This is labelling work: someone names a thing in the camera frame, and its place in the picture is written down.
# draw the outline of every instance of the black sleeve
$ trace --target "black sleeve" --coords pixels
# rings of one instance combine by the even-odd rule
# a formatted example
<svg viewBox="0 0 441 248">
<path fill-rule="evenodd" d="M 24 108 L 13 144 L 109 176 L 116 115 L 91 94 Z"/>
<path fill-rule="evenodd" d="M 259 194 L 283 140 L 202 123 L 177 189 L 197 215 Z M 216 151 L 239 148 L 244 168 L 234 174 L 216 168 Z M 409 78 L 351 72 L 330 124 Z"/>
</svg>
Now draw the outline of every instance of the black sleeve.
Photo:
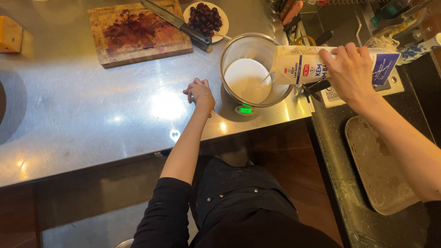
<svg viewBox="0 0 441 248">
<path fill-rule="evenodd" d="M 190 195 L 190 184 L 176 178 L 160 178 L 131 248 L 188 247 Z"/>
<path fill-rule="evenodd" d="M 426 202 L 424 205 L 430 218 L 424 248 L 439 248 L 441 245 L 441 201 Z"/>
</svg>

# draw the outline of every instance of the black granite countertop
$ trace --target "black granite countertop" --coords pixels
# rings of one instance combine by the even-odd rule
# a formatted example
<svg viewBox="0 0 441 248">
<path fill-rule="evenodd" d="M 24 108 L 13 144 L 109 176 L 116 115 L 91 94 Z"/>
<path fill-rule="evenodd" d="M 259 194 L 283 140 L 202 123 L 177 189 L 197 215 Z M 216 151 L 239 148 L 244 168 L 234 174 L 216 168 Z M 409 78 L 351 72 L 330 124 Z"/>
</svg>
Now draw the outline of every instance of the black granite countertop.
<svg viewBox="0 0 441 248">
<path fill-rule="evenodd" d="M 404 92 L 385 96 L 387 102 L 422 134 L 433 140 L 408 74 L 397 67 Z M 422 202 L 384 216 L 370 206 L 344 136 L 347 120 L 357 113 L 347 105 L 326 108 L 314 101 L 312 124 L 323 159 L 316 154 L 328 182 L 328 195 L 345 247 L 423 247 L 429 217 Z"/>
</svg>

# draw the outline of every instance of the green lcd display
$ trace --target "green lcd display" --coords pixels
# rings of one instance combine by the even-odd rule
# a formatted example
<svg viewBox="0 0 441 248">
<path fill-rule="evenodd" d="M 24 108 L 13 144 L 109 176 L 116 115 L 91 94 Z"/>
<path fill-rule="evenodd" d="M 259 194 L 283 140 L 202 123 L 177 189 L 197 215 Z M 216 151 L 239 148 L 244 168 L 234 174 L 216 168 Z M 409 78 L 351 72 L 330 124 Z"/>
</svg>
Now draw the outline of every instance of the green lcd display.
<svg viewBox="0 0 441 248">
<path fill-rule="evenodd" d="M 240 108 L 241 113 L 251 114 L 251 109 L 248 108 Z"/>
</svg>

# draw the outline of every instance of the cream carton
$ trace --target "cream carton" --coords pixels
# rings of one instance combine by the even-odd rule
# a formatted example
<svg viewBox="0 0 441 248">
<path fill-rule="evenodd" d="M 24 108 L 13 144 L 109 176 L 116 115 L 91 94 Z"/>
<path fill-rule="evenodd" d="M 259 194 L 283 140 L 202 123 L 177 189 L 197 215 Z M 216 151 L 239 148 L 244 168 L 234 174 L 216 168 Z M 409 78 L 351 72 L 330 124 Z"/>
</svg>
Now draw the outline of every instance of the cream carton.
<svg viewBox="0 0 441 248">
<path fill-rule="evenodd" d="M 324 80 L 330 77 L 328 68 L 319 57 L 318 51 L 335 47 L 281 45 L 274 51 L 272 72 L 276 84 L 303 84 Z M 384 49 L 369 48 L 372 59 L 372 84 L 384 85 L 395 66 L 400 53 Z"/>
</svg>

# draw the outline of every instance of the white plate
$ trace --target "white plate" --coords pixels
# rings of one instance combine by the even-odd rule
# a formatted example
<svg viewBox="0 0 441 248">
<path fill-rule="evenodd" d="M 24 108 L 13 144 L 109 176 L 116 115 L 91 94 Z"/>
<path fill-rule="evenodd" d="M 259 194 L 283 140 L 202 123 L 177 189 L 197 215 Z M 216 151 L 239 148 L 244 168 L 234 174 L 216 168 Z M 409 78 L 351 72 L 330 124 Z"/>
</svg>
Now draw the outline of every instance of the white plate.
<svg viewBox="0 0 441 248">
<path fill-rule="evenodd" d="M 204 3 L 204 4 L 208 5 L 208 7 L 210 9 L 212 9 L 214 7 L 217 8 L 217 11 L 219 12 L 220 20 L 222 21 L 222 27 L 220 27 L 219 33 L 223 34 L 223 35 L 227 35 L 228 27 L 230 26 L 229 23 L 228 23 L 227 15 L 225 14 L 225 12 L 221 8 L 219 8 L 215 4 L 212 4 L 212 3 L 209 3 L 209 2 L 197 2 L 197 3 L 191 4 L 190 6 L 188 6 L 184 10 L 184 13 L 183 13 L 185 23 L 188 23 L 188 19 L 190 18 L 190 8 L 191 7 L 195 7 L 196 8 L 198 3 Z M 222 38 L 223 38 L 222 36 L 214 34 L 214 36 L 211 37 L 211 40 L 212 40 L 211 42 L 212 43 L 218 42 Z"/>
</svg>

